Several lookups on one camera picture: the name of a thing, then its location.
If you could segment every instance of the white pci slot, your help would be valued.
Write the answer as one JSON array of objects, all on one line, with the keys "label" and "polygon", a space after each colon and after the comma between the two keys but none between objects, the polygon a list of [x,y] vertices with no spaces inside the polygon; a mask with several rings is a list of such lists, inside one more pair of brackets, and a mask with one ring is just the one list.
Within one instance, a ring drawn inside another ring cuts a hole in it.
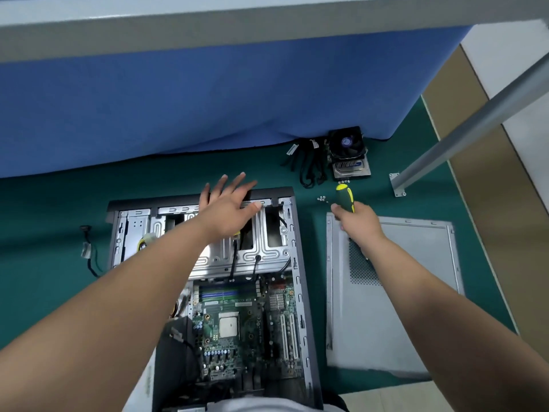
[{"label": "white pci slot", "polygon": [[294,314],[290,314],[290,332],[292,334],[292,347],[294,349],[294,359],[299,359],[298,336],[295,333]]},{"label": "white pci slot", "polygon": [[282,328],[282,350],[284,351],[284,360],[290,360],[288,355],[288,332],[286,331],[286,317],[284,314],[280,315],[280,327]]}]

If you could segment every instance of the green floor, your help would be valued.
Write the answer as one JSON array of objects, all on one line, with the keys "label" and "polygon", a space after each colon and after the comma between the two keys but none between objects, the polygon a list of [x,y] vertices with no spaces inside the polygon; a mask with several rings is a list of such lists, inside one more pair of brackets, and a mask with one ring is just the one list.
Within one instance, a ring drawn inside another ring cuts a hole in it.
[{"label": "green floor", "polygon": [[[373,175],[351,182],[355,199],[371,205],[379,215],[452,221],[467,296],[512,328],[449,167],[442,165],[409,187],[406,198],[393,197],[388,174],[404,169],[435,142],[429,117],[419,101],[389,141],[368,142]],[[204,183],[215,182],[223,173],[233,177],[245,171],[249,179],[258,179],[261,188],[294,187],[323,386],[345,393],[402,383],[387,373],[326,367],[324,259],[328,205],[316,198],[326,195],[330,200],[336,184],[326,182],[304,189],[296,173],[280,167],[288,148],[286,144],[146,157],[0,179],[0,347],[93,281],[80,258],[79,225],[93,226],[91,238],[98,245],[101,266],[105,265],[110,225],[104,220],[110,200],[198,193]],[[191,179],[189,173],[199,175]]]}]

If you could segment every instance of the blue fabric partition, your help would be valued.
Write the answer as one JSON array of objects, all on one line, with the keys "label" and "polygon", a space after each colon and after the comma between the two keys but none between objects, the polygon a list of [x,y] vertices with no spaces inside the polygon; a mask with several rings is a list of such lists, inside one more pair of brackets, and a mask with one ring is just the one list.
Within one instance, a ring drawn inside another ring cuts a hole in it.
[{"label": "blue fabric partition", "polygon": [[355,125],[388,139],[468,30],[0,64],[0,177]]}]

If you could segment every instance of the screwdriver handle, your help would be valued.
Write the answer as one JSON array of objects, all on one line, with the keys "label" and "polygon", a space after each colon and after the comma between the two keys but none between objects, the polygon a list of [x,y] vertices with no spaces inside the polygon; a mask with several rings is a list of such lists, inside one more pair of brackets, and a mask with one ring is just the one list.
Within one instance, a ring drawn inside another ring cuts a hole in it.
[{"label": "screwdriver handle", "polygon": [[341,183],[335,187],[335,193],[337,195],[338,205],[340,205],[344,210],[354,213],[355,200],[353,198],[351,188],[344,183]]}]

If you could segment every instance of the metal beam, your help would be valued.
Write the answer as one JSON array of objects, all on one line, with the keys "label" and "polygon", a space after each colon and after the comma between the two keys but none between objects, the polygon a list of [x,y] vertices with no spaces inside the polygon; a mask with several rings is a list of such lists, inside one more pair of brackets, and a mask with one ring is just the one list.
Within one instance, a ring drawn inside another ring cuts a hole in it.
[{"label": "metal beam", "polygon": [[393,189],[401,191],[413,184],[547,92],[549,92],[549,53],[398,176],[392,177]]},{"label": "metal beam", "polygon": [[549,0],[3,0],[0,62],[549,17]]}]

